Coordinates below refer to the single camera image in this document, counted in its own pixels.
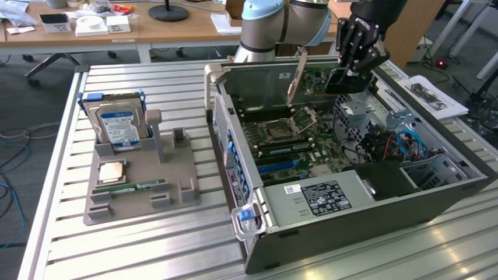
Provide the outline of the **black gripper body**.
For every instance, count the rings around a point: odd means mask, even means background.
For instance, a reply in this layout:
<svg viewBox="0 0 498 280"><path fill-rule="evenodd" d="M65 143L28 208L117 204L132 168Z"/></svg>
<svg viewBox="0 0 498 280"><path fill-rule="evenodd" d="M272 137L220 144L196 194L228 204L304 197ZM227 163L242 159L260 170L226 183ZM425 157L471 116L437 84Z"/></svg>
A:
<svg viewBox="0 0 498 280"><path fill-rule="evenodd" d="M350 20L363 26L367 31L376 28L380 40L384 40L390 26L396 22L407 0L366 0L350 5Z"/></svg>

